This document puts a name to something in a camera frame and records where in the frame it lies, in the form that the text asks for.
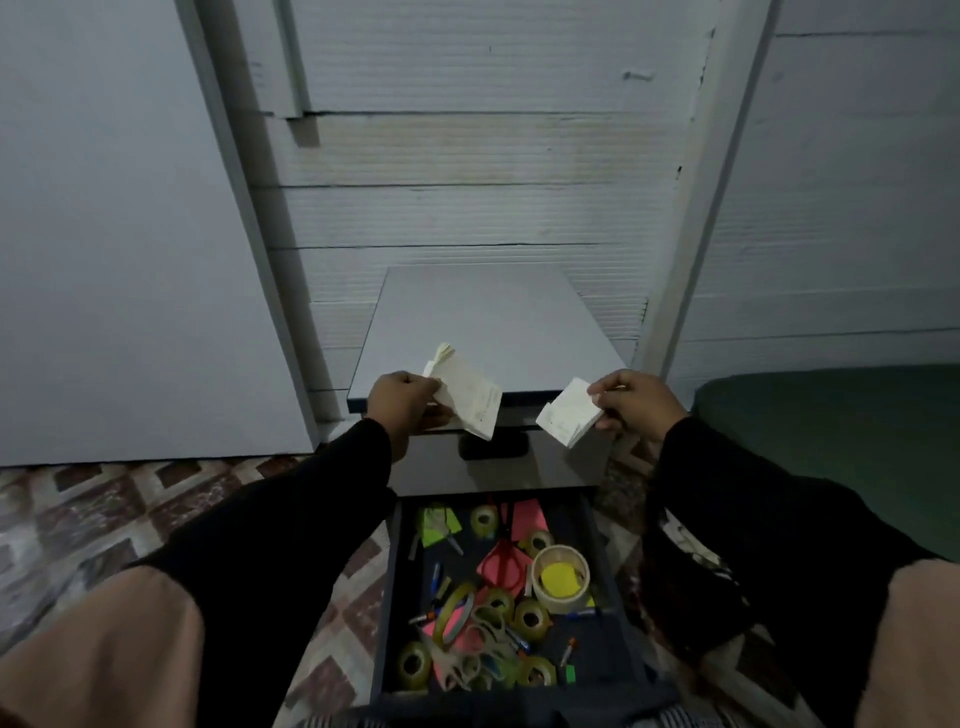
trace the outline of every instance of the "receipt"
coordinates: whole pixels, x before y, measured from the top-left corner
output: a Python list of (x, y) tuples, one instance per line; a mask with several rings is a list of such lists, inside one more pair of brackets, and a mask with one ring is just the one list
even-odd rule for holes
[(567, 448), (576, 445), (603, 415), (587, 394), (588, 387), (587, 382), (574, 377), (537, 416), (537, 424)]
[(457, 356), (449, 344), (440, 345), (423, 375), (440, 380), (434, 399), (452, 409), (467, 432), (488, 441), (493, 437), (502, 389)]

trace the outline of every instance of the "green cushion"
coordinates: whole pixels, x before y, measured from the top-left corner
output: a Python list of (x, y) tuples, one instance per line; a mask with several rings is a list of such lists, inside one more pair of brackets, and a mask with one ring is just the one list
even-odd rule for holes
[(791, 473), (853, 488), (960, 560), (960, 365), (731, 376), (702, 386), (694, 411)]

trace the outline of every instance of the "open drawer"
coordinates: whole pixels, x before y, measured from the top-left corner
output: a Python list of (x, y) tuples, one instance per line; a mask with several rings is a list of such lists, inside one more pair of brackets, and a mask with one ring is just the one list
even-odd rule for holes
[(459, 556), (446, 542), (418, 548), (409, 559), (416, 536), (419, 510), (436, 504), (434, 497), (405, 497), (397, 504), (390, 523), (390, 566), (384, 587), (378, 644), (373, 673), (371, 703), (374, 714), (388, 721), (413, 720), (418, 724), (444, 725), (620, 725), (627, 718), (650, 715), (676, 702), (676, 690), (656, 679), (638, 656), (633, 629), (613, 581), (606, 552), (590, 511), (588, 489), (546, 489), (534, 493), (512, 491), (496, 495), (496, 502), (514, 502), (536, 497), (548, 528), (558, 544), (573, 546), (587, 559), (590, 589), (596, 601), (596, 616), (570, 619), (553, 616), (546, 637), (534, 645), (538, 654), (556, 665), (569, 638), (577, 639), (570, 663), (576, 682), (550, 687), (506, 690), (494, 685), (489, 692), (443, 692), (431, 677), (426, 693), (401, 691), (397, 677), (399, 652), (418, 638), (418, 628), (408, 620), (424, 614), (430, 605), (430, 582), (434, 566), (443, 565), (453, 584), (481, 579), (476, 567), (494, 541), (479, 539), (469, 529), (470, 511), (488, 502), (486, 494), (444, 496), (464, 530), (456, 534), (463, 548)]

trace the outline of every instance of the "person's right hand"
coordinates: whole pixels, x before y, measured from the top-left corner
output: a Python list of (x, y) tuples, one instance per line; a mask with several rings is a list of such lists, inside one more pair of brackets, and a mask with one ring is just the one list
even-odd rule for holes
[(593, 382), (587, 393), (606, 410), (597, 429), (619, 432), (626, 428), (651, 442), (663, 442), (670, 428), (689, 416), (662, 379), (629, 369)]

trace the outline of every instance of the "drawer handle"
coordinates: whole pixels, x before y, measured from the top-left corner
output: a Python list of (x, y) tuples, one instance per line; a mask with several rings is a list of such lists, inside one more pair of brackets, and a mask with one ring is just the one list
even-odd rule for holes
[(526, 430), (498, 427), (487, 442), (470, 434), (460, 436), (457, 450), (463, 460), (502, 460), (523, 457), (530, 452), (530, 438)]

